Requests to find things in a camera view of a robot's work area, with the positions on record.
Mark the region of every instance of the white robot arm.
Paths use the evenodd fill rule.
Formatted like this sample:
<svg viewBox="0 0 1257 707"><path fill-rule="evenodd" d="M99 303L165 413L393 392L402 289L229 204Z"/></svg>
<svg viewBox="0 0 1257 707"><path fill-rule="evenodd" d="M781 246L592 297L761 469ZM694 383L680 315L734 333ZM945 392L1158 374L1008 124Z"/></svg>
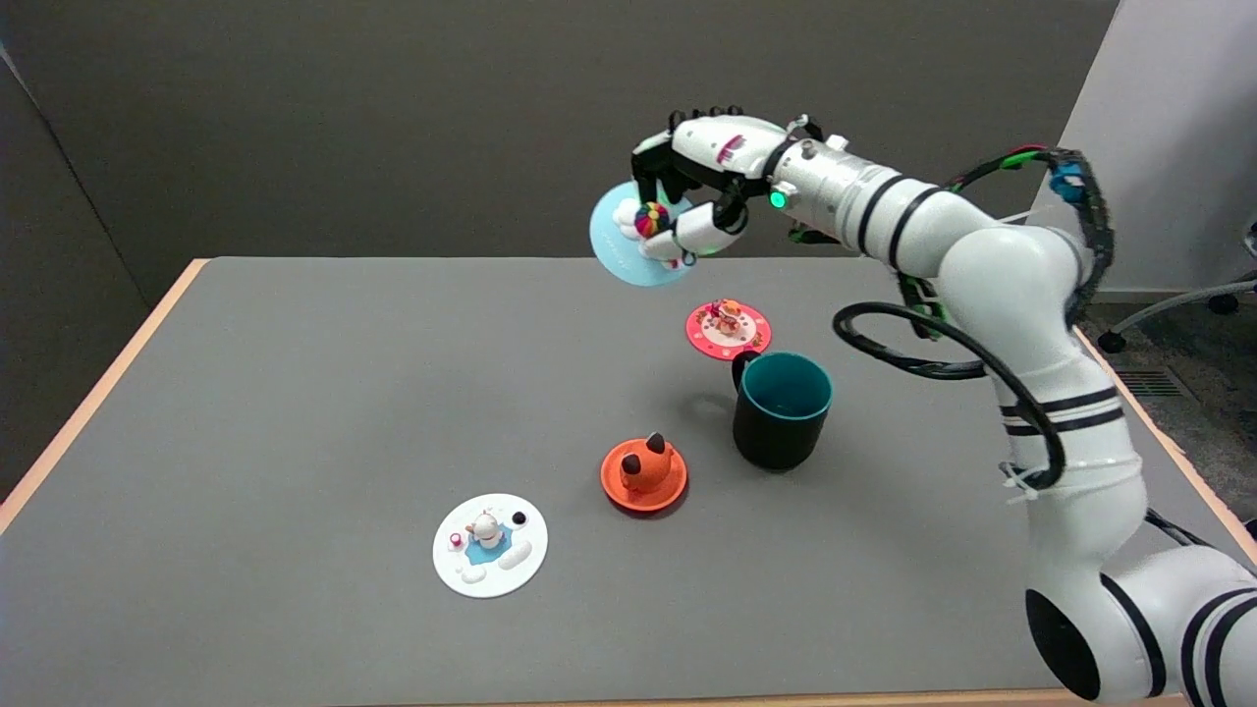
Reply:
<svg viewBox="0 0 1257 707"><path fill-rule="evenodd" d="M1148 508L1121 396L1071 332L1112 255L1090 167L1076 152L1038 146L1009 160L1047 162L1085 242L1001 224L957 194L958 182L940 187L862 160L807 116L778 127L737 108L674 113L634 151L641 201L656 201L659 185L672 203L699 186L720 198L640 248L659 260L728 248L745 226L747 200L767 196L794 219L793 240L838 243L889 265L906 307L854 304L837 313L835 331L919 376L992 377L1012 453L1001 468L1029 520L1026 615L1052 673L1094 702L1183 692L1195 707L1254 707L1257 577ZM900 355L856 332L852 320L870 313L954 338L979 360ZM1106 574L1145 520L1183 547Z"/></svg>

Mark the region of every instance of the white coaster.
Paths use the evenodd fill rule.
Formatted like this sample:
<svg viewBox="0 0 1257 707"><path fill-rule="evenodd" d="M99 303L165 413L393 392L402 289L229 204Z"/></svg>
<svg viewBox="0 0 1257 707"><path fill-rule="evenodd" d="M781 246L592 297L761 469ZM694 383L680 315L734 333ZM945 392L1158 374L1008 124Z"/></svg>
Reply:
<svg viewBox="0 0 1257 707"><path fill-rule="evenodd" d="M528 584L548 545L546 518L535 506L509 493L486 493L441 521L432 566L445 586L463 596L493 599Z"/></svg>

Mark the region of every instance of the gray wall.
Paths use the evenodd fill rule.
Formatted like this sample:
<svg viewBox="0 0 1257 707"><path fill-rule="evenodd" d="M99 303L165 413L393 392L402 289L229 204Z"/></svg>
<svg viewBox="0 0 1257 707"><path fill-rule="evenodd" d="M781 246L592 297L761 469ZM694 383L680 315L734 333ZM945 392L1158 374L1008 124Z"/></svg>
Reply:
<svg viewBox="0 0 1257 707"><path fill-rule="evenodd" d="M8 0L0 31L156 298L201 255L586 255L674 108L807 111L943 180L1060 136L1115 6ZM992 181L1002 213L1038 184ZM734 254L798 254L784 230Z"/></svg>
<svg viewBox="0 0 1257 707"><path fill-rule="evenodd" d="M0 499L147 309L21 86L0 65Z"/></svg>
<svg viewBox="0 0 1257 707"><path fill-rule="evenodd" d="M1117 233L1109 292L1185 291L1257 268L1257 3L1125 0L1062 142L1096 170ZM1036 206L1057 203L1046 189ZM1043 223L1072 228L1068 211Z"/></svg>

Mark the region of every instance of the table surface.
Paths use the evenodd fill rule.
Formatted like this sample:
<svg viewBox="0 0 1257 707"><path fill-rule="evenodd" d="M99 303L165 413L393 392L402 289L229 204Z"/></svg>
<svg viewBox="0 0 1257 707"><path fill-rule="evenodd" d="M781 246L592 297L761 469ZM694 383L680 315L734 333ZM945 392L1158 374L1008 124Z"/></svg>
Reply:
<svg viewBox="0 0 1257 707"><path fill-rule="evenodd" d="M659 289L585 259L200 265L4 506L4 704L1062 698L1024 625L1024 511L996 468L989 384L901 374L828 330L843 304L896 298L881 265L713 260ZM718 297L835 380L794 472L737 455L728 366L685 341ZM1134 411L1154 506L1244 557L1234 517ZM596 469L654 430L691 488L628 518ZM476 601L430 547L488 492L534 502L552 543L528 585ZM1119 561L1168 546L1145 528Z"/></svg>

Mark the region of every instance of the mug handle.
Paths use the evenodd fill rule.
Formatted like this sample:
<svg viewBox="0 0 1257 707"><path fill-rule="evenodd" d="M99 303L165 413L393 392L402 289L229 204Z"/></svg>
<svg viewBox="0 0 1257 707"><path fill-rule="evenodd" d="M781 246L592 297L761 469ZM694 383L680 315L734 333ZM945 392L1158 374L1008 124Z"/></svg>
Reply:
<svg viewBox="0 0 1257 707"><path fill-rule="evenodd" d="M737 356L733 357L733 389L742 392L742 374L747 370L747 364L758 359L760 353L758 351L745 350L739 351Z"/></svg>

